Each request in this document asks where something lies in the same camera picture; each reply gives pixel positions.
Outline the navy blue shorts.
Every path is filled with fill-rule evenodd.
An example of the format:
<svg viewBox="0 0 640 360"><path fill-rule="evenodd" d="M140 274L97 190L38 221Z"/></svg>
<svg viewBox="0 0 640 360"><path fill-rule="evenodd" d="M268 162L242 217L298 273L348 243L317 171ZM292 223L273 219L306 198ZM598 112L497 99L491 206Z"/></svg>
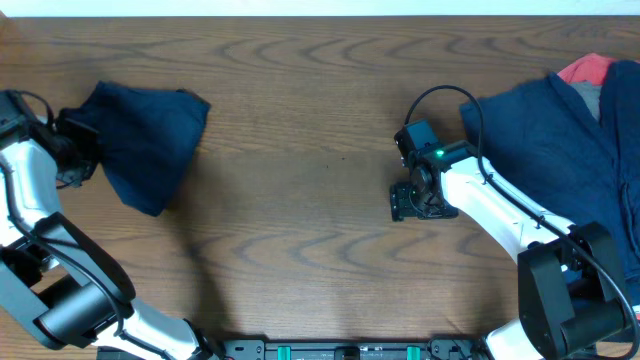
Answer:
<svg viewBox="0 0 640 360"><path fill-rule="evenodd" d="M98 158L120 200L157 217L181 185L210 109L184 89L99 82L81 106L59 115L97 131Z"/></svg>

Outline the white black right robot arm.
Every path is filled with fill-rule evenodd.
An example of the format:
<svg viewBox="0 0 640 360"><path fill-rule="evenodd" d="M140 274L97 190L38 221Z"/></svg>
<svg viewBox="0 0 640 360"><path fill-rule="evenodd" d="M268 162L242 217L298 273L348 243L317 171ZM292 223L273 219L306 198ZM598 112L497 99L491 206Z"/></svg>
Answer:
<svg viewBox="0 0 640 360"><path fill-rule="evenodd" d="M410 178L390 189L393 220L465 213L517 266L517 318L479 340L452 343L449 357L596 359L596 344L616 335L631 337L629 357L638 352L639 324L601 225L577 226L548 212L466 141L396 144Z"/></svg>

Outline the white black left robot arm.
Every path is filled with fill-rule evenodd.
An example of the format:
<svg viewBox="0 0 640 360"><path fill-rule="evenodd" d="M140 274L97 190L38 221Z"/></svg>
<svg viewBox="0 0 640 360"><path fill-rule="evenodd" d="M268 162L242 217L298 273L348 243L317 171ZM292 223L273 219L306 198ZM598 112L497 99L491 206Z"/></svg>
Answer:
<svg viewBox="0 0 640 360"><path fill-rule="evenodd" d="M95 346L101 359L220 359L187 320L136 297L124 269L67 219L60 185L93 172L93 129L1 112L1 306L47 348Z"/></svg>

